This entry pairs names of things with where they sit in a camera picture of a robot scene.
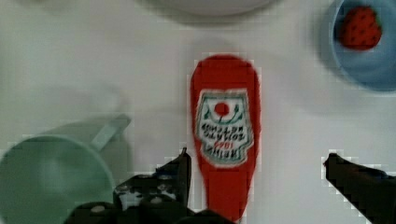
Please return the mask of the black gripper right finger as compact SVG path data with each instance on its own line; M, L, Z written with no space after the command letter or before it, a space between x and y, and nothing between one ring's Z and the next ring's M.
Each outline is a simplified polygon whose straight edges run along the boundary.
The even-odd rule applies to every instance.
M395 177L330 153L326 179L372 224L395 224Z

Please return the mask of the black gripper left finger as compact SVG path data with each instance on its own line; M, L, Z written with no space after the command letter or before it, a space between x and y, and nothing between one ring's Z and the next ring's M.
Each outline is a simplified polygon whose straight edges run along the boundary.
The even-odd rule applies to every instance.
M135 175L113 190L113 201L84 203L64 224L233 224L206 209L188 207L191 156L186 149L151 175Z

